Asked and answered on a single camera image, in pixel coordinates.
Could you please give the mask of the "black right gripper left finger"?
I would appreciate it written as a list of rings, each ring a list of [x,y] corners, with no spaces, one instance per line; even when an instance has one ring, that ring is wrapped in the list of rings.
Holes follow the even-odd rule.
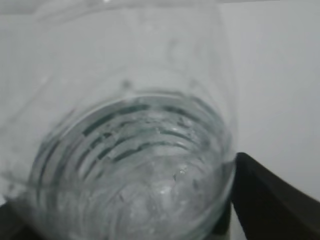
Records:
[[[0,207],[0,240],[37,240],[38,235],[29,228],[7,204]]]

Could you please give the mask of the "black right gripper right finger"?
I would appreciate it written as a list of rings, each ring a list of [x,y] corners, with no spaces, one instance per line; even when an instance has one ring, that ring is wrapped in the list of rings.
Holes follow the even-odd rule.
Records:
[[[248,240],[318,240],[320,203],[244,152],[236,156],[232,203]]]

